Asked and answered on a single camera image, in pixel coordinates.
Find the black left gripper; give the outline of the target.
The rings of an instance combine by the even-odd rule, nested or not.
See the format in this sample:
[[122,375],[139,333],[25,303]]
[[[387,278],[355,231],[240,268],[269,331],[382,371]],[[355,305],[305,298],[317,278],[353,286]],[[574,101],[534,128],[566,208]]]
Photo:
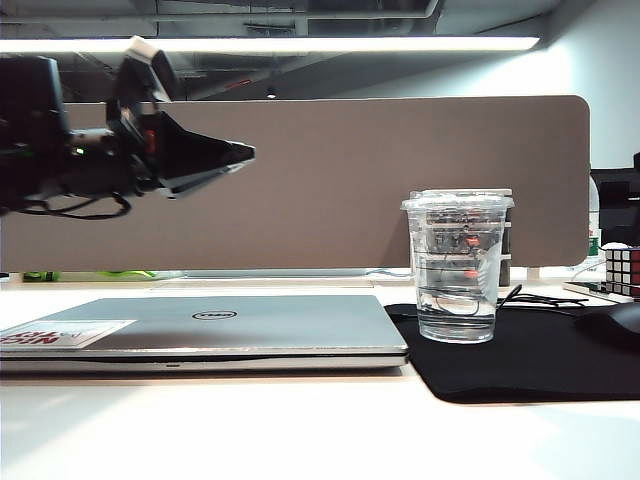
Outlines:
[[155,101],[145,112],[139,102],[111,98],[105,112],[113,147],[106,191],[112,195],[160,190],[181,198],[255,159],[253,146],[186,130]]

